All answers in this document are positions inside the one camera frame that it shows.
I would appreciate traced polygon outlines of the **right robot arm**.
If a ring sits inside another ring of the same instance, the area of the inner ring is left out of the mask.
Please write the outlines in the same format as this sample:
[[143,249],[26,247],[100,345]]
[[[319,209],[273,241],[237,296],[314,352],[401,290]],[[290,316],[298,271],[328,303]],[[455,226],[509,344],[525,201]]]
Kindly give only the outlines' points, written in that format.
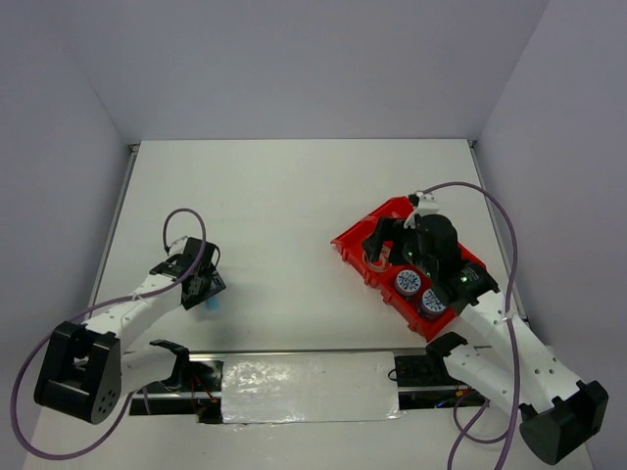
[[381,217],[362,243],[371,260],[390,247],[393,265],[411,265],[431,282],[438,300],[469,324],[511,370],[503,378],[472,358],[469,345],[439,350],[425,361],[437,383],[456,378],[510,412],[528,448],[544,463],[558,464],[602,427],[608,392],[584,381],[560,362],[508,302],[487,268],[463,256],[458,233],[443,215]]

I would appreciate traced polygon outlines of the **blue tape stack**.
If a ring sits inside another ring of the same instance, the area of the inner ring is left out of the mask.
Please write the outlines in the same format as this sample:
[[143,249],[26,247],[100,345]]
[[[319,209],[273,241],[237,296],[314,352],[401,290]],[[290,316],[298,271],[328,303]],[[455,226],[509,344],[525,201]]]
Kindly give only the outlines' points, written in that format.
[[396,292],[404,298],[412,298],[420,292],[422,280],[417,271],[412,269],[400,270],[395,279]]
[[438,299],[432,289],[426,289],[417,304],[417,313],[420,317],[433,321],[439,318],[447,307]]

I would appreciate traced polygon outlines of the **large clear tape roll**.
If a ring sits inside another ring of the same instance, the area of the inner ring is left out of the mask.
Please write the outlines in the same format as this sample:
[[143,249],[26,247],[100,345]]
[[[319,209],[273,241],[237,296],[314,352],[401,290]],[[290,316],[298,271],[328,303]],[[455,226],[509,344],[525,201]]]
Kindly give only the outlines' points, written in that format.
[[383,273],[391,266],[387,252],[381,252],[377,261],[372,261],[367,254],[363,254],[363,262],[369,270],[375,273]]

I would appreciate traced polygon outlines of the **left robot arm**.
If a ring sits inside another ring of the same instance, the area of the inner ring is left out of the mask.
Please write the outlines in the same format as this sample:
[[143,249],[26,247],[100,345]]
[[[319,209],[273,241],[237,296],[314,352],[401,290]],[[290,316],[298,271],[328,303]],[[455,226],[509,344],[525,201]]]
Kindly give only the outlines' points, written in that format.
[[220,249],[186,239],[183,248],[150,269],[127,302],[108,306],[81,323],[57,326],[44,355],[34,401],[90,424],[109,417],[121,397],[160,382],[171,391],[185,388],[198,369],[190,350],[166,339],[144,346],[134,342],[161,317],[179,307],[190,310],[222,292],[217,265]]

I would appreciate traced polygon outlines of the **blue highlighter pen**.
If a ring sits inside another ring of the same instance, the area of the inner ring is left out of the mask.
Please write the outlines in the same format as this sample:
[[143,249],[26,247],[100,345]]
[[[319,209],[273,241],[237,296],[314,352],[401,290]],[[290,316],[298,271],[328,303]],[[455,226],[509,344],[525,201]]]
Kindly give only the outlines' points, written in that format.
[[213,315],[219,310],[219,298],[211,297],[204,301],[201,313],[203,315]]

